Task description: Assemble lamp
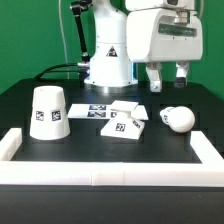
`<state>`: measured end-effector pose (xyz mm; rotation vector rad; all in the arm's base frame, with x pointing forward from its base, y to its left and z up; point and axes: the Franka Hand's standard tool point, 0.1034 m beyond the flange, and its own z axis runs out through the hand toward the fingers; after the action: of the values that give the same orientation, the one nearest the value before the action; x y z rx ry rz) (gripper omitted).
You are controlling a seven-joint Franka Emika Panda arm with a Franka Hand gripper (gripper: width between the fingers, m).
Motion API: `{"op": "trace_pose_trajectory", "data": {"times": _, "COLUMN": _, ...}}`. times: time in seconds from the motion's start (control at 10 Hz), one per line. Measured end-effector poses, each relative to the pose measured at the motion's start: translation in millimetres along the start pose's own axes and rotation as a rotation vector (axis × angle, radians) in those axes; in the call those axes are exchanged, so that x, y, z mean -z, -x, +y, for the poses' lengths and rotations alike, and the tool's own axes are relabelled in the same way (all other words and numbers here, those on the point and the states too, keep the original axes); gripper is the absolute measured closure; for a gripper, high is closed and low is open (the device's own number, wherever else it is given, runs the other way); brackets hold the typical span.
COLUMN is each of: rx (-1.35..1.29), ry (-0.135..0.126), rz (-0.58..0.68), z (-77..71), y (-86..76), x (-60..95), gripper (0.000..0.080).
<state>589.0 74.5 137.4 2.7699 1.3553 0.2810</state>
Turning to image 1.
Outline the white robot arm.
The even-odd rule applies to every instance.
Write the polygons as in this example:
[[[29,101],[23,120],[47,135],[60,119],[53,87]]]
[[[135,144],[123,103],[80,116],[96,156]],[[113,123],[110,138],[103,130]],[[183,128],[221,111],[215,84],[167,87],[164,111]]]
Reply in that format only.
[[[202,24],[195,0],[125,0],[128,14],[110,0],[93,0],[95,53],[87,87],[121,92],[138,84],[136,63],[146,65],[150,90],[162,90],[161,64],[174,62],[176,88],[187,85],[189,64],[203,53]]]

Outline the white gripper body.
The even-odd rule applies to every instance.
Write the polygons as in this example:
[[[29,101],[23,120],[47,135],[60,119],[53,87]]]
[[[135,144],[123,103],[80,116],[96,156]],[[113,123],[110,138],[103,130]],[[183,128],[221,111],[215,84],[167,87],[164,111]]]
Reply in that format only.
[[[127,17],[127,52],[133,62],[200,60],[202,25],[196,16],[175,24],[176,12],[162,8],[133,11]]]

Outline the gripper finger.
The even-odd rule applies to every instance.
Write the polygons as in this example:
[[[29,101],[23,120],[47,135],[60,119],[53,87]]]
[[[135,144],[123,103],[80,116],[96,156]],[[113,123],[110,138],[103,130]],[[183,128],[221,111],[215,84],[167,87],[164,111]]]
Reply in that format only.
[[[159,62],[149,62],[146,64],[146,73],[150,81],[152,92],[162,91],[161,64]]]
[[[189,72],[189,63],[180,61],[176,63],[176,78],[174,82],[175,88],[184,88],[187,85],[187,76]]]

